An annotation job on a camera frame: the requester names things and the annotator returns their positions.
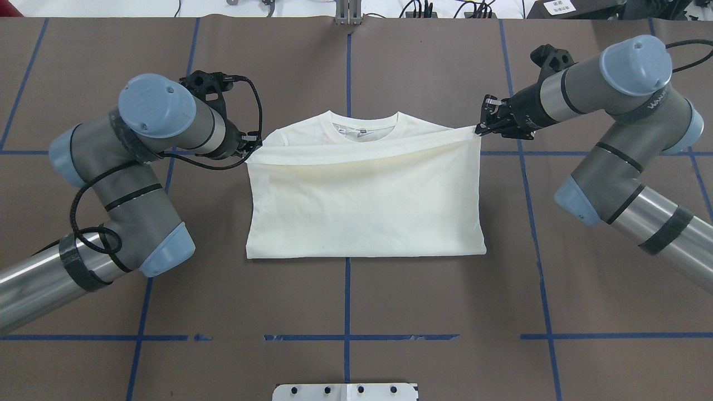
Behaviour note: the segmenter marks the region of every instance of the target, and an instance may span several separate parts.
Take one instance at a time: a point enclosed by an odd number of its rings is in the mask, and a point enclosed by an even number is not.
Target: blue tape line
[[[195,54],[195,44],[198,42],[198,27],[200,26],[200,17],[195,19],[195,27],[193,28],[193,42],[190,45],[190,53],[188,54],[188,67],[185,70],[185,75],[190,75],[190,70],[193,68],[193,55]]]
[[[344,341],[343,334],[266,335],[265,341]]]
[[[198,333],[193,336],[193,341],[213,341],[213,337]]]
[[[356,334],[352,341],[450,341],[459,334]]]
[[[131,363],[131,376],[129,377],[129,386],[126,390],[126,401],[131,401],[133,397],[133,388],[136,383],[136,373],[138,372],[138,360],[141,356],[141,343],[143,342],[143,331],[146,326],[146,315],[148,314],[148,303],[151,299],[151,288],[153,287],[153,278],[148,278],[146,281],[146,291],[143,295],[143,306],[141,307],[141,320],[138,323],[138,335],[136,336],[136,347],[134,348],[134,358]]]
[[[649,17],[649,30],[652,36],[656,36],[656,29],[654,29],[654,19]]]
[[[352,259],[347,258],[344,266],[344,382],[352,378],[349,366],[350,337],[352,334]]]
[[[347,35],[347,117],[352,116],[352,34]]]
[[[635,338],[713,338],[713,333],[558,333],[522,334],[521,340],[617,340]]]
[[[47,156],[48,154],[48,151],[0,151],[0,155]]]
[[[10,116],[7,118],[7,124],[5,124],[5,131],[2,133],[2,138],[0,138],[0,151],[5,146],[5,141],[7,141],[7,136],[10,133],[10,127],[12,126],[12,121],[15,118],[15,112],[17,111],[17,106],[20,104],[20,99],[22,98],[22,93],[25,91],[25,85],[27,84],[27,78],[30,76],[30,71],[32,66],[35,64],[35,58],[37,57],[37,52],[40,49],[40,44],[42,43],[42,38],[44,38],[45,31],[47,30],[47,24],[49,24],[49,18],[45,18],[42,24],[42,29],[40,29],[40,35],[37,37],[37,42],[35,43],[35,49],[32,51],[32,56],[30,57],[30,62],[27,63],[27,68],[25,69],[25,76],[22,77],[22,82],[20,83],[20,89],[17,91],[17,96],[15,97],[15,103],[12,105],[10,110]]]
[[[265,341],[450,341],[459,334],[280,334],[266,335]]]
[[[0,341],[136,341],[137,335],[114,334],[10,334]],[[143,341],[188,341],[187,335],[145,335]]]
[[[2,341],[136,341],[135,335],[10,334]]]
[[[508,77],[508,90],[510,96],[515,95],[513,91],[513,79],[510,72],[510,61],[508,60],[508,45],[506,43],[505,26],[503,20],[498,20],[500,24],[500,38],[503,44],[503,59],[505,61],[505,73]],[[530,183],[528,181],[527,165],[525,164],[525,152],[523,151],[523,142],[518,139],[518,153],[520,156],[520,171],[523,176],[523,185],[525,186],[525,200],[528,206],[528,215],[530,218],[530,233],[535,243],[535,255],[537,257],[537,269],[540,275],[540,299],[542,300],[542,309],[545,315],[545,329],[547,334],[552,334],[552,323],[550,321],[550,308],[547,302],[547,290],[545,288],[545,275],[542,270],[542,259],[540,257],[540,243],[537,237],[537,228],[535,227],[535,214],[533,212],[532,197],[530,196]],[[557,401],[562,401],[562,390],[560,388],[560,374],[557,367],[557,355],[555,353],[555,341],[548,339],[548,347],[550,350],[550,364],[552,365],[552,377],[555,386],[555,396]]]
[[[693,148],[688,147],[688,155],[691,158],[691,163],[693,164],[693,171],[696,173],[696,179],[698,180],[698,186],[701,188],[701,194],[703,195],[703,201],[706,203],[706,208],[708,209],[708,217],[713,220],[713,207],[711,207],[711,199],[708,196],[708,191],[706,191],[706,185],[703,183],[703,177],[701,176],[701,171],[698,168],[698,162],[693,154]]]
[[[164,186],[164,191],[166,191],[166,193],[168,193],[168,189],[171,187],[171,178],[173,178],[173,166],[175,166],[175,161],[176,159],[171,158],[168,162],[168,173],[166,174],[166,185]]]

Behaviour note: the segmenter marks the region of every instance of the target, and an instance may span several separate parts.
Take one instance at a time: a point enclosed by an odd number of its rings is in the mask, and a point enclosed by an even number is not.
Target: folded t-shirt
[[[247,257],[483,254],[480,144],[403,113],[278,129],[247,161]]]

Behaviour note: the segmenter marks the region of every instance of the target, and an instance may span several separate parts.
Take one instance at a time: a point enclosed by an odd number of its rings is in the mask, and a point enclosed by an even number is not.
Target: white metal plate
[[[279,385],[272,401],[418,401],[418,388],[413,383]]]

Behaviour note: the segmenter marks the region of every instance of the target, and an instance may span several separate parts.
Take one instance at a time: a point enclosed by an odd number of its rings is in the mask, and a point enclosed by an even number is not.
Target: shirt neckline
[[[337,131],[337,129],[334,127],[334,124],[354,128],[364,128],[369,130],[378,130],[394,127],[394,129],[392,129],[391,132],[389,132],[385,136],[370,142],[383,141],[387,138],[398,138],[401,135],[401,132],[404,130],[405,125],[404,114],[401,112],[397,112],[396,114],[390,117],[378,118],[376,120],[360,120],[358,118],[344,117],[332,111],[327,111],[319,117],[319,120],[322,123],[322,129],[324,129],[324,132],[328,136],[332,137],[335,142],[341,143],[364,142],[352,141],[351,139],[345,138],[339,131]]]

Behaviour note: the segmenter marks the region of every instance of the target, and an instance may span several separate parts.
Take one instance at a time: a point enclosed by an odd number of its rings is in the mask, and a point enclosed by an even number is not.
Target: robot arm
[[[247,78],[222,73],[196,71],[181,84],[137,76],[116,108],[51,144],[53,167],[81,193],[92,187],[110,220],[87,236],[73,222],[72,234],[0,274],[0,334],[133,270],[153,277],[193,254],[193,240],[148,164],[174,146],[216,160],[240,156],[240,162],[259,148],[260,130],[242,133],[226,116],[222,92],[238,81],[254,90]],[[209,94],[217,99],[208,101]]]
[[[549,45],[530,57],[542,67],[538,82],[502,101],[486,96],[476,133],[529,140],[536,129],[604,109],[614,125],[555,201],[588,225],[612,225],[713,293],[713,227],[637,179],[655,156],[679,153],[703,132],[701,116],[669,84],[665,45],[642,35],[578,64]]]

